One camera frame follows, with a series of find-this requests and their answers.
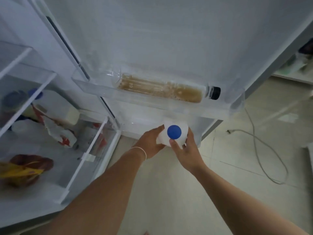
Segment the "person's left hand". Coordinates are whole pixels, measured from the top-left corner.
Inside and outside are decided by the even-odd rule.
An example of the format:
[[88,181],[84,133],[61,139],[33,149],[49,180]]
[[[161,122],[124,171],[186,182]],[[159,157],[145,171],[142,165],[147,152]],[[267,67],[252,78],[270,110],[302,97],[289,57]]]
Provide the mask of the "person's left hand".
[[131,150],[139,154],[142,161],[145,161],[155,156],[164,148],[165,145],[162,143],[157,143],[157,138],[150,137],[149,131],[147,131],[133,145]]

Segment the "person's right hand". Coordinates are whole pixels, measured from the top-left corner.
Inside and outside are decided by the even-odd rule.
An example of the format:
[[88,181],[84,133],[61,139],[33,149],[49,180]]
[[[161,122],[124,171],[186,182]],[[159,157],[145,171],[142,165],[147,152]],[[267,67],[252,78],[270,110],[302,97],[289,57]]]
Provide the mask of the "person's right hand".
[[188,135],[183,150],[184,153],[182,155],[176,156],[183,168],[189,171],[192,175],[196,175],[200,173],[200,171],[206,171],[208,169],[200,155],[194,140],[194,134],[190,128],[188,129]]

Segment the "white bottle with blue cap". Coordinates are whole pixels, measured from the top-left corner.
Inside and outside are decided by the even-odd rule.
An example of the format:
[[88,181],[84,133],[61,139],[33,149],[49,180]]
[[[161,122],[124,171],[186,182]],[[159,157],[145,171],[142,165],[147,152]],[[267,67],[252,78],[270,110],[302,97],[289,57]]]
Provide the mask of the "white bottle with blue cap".
[[169,140],[175,140],[180,148],[185,144],[189,126],[186,121],[171,118],[163,119],[164,130],[159,133],[156,143],[170,147]]

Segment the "person's right forearm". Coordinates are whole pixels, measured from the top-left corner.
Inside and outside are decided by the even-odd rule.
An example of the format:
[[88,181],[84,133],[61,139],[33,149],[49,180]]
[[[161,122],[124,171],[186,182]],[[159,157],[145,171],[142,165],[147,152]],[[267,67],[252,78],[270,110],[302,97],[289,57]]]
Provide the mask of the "person's right forearm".
[[206,165],[196,167],[192,174],[203,186],[233,235],[308,235]]

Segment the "person's left forearm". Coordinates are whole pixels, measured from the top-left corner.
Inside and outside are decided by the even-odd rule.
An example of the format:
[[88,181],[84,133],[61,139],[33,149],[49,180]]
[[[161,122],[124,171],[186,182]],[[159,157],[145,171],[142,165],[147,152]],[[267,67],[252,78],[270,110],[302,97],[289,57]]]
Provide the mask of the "person's left forearm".
[[128,150],[48,225],[44,235],[116,235],[143,162]]

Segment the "clear fridge door shelf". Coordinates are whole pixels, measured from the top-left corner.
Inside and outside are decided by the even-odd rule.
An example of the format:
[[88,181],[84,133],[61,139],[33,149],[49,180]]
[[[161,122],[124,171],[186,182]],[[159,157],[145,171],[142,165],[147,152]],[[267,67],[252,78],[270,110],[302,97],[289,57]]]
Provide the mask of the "clear fridge door shelf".
[[124,90],[119,90],[112,85],[111,70],[119,68],[122,71],[133,71],[134,69],[143,71],[166,71],[170,73],[181,72],[183,74],[194,74],[180,70],[166,68],[155,68],[142,66],[139,64],[113,64],[100,71],[92,71],[85,68],[89,78],[80,79],[73,76],[73,81],[85,93],[113,99],[121,102],[132,103],[140,106],[147,106],[155,109],[169,110],[176,113],[195,115],[199,117],[226,119],[235,112],[244,108],[245,89],[241,79],[236,78],[230,81],[212,79],[208,74],[199,76],[201,79],[213,86],[221,88],[221,95],[218,100],[203,99],[201,103],[189,103],[166,98],[153,97],[146,94],[136,94]]

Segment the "clear bottle with brown liquid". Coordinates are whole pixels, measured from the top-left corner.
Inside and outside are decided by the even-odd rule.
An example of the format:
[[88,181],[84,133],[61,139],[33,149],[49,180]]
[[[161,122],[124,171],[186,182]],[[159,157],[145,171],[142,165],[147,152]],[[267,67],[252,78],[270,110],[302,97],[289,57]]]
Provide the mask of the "clear bottle with brown liquid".
[[201,103],[203,99],[218,100],[221,88],[213,86],[194,74],[166,71],[111,70],[112,85],[136,94],[172,99],[189,103]]

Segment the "cream box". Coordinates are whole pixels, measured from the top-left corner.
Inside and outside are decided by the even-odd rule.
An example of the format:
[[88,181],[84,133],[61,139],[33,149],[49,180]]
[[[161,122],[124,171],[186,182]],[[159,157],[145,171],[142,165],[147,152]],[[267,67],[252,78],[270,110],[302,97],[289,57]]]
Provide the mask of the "cream box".
[[76,123],[79,120],[80,113],[75,107],[73,107],[72,105],[65,106],[62,107],[59,111],[60,111],[59,119],[62,123],[71,126],[76,125]]

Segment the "white fridge door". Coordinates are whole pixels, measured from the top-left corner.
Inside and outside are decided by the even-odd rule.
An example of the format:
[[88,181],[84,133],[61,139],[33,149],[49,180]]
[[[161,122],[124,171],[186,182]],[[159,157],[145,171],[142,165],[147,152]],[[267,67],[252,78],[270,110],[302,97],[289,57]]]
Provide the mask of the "white fridge door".
[[[84,70],[98,72],[126,63],[224,81],[239,78],[245,99],[268,78],[269,70],[283,64],[279,57],[288,57],[284,51],[296,51],[293,43],[313,24],[313,0],[29,2],[42,20],[50,18],[45,24]],[[215,122],[227,119],[101,98],[122,132],[131,137],[171,118],[186,121],[200,145]]]

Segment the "red and white plastic bag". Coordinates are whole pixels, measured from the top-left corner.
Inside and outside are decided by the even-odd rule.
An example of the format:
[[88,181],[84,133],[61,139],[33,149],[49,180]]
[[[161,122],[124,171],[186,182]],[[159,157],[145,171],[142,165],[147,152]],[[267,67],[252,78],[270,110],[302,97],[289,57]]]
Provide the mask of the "red and white plastic bag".
[[77,142],[77,138],[73,130],[63,127],[61,123],[47,117],[44,113],[38,110],[33,103],[31,103],[31,107],[39,121],[39,124],[45,127],[49,136],[51,136],[60,145],[67,148],[73,148]]

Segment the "brown plastic bag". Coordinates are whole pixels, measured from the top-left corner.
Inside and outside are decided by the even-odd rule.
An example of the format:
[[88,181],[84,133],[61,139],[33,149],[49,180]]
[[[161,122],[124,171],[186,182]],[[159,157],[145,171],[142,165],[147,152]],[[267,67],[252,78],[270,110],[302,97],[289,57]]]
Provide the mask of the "brown plastic bag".
[[40,176],[54,167],[54,161],[34,154],[17,154],[0,161],[0,183],[14,188],[35,184]]

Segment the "white plastic container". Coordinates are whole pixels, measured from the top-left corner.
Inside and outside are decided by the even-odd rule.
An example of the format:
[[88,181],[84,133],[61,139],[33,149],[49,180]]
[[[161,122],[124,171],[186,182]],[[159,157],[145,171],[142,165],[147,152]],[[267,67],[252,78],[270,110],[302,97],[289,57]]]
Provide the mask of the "white plastic container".
[[30,119],[16,121],[11,126],[12,132],[18,137],[34,143],[45,143],[48,141],[45,127]]

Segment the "glass fridge shelf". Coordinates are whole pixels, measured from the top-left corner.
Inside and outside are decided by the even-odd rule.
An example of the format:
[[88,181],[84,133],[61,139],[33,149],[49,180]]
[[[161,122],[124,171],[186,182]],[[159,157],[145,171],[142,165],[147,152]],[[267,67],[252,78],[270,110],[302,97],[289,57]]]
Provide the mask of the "glass fridge shelf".
[[32,51],[32,47],[0,41],[0,80]]
[[[56,77],[56,72],[19,63],[0,80],[0,138]],[[13,90],[23,90],[29,98],[16,112],[3,112],[1,98]]]

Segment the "yellow snack packet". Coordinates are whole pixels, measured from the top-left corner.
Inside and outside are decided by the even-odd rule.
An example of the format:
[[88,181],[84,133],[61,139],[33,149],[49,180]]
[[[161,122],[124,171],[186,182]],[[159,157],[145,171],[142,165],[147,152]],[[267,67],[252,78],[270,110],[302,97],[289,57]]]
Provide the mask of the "yellow snack packet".
[[0,179],[12,179],[18,177],[37,176],[44,172],[43,169],[30,167],[38,161],[30,162],[25,165],[16,165],[10,162],[0,162]]

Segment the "jar with blue lid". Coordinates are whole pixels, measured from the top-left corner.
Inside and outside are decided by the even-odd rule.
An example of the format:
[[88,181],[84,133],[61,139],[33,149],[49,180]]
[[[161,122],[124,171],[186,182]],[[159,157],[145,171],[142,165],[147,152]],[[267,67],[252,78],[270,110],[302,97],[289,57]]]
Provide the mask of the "jar with blue lid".
[[16,112],[28,100],[27,92],[13,90],[1,98],[1,110],[3,112]]

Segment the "white fridge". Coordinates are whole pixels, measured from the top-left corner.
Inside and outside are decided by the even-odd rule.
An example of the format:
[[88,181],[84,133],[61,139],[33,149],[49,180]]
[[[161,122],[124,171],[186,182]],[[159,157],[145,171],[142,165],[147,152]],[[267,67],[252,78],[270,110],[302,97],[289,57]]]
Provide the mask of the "white fridge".
[[[57,40],[28,0],[0,0],[0,41],[32,47],[33,51],[20,63],[53,71],[57,77],[32,102],[47,117],[74,131],[78,140],[86,122],[101,123],[106,117],[114,125],[114,137],[96,178],[104,173],[120,138],[120,131],[107,105],[100,97],[84,93],[72,80],[73,76],[85,78],[85,70],[77,59],[71,57],[62,42]],[[71,126],[60,121],[60,109],[72,105],[80,117]],[[30,119],[39,123],[31,105],[16,120]],[[0,138],[0,161],[6,161],[17,154],[34,154],[50,158],[54,167],[40,176],[28,187],[14,188],[0,183],[0,228],[58,212],[70,202],[58,202],[65,190],[65,175],[73,161],[76,146],[67,148],[55,141],[48,132],[45,143],[29,142],[12,132],[11,127]]]

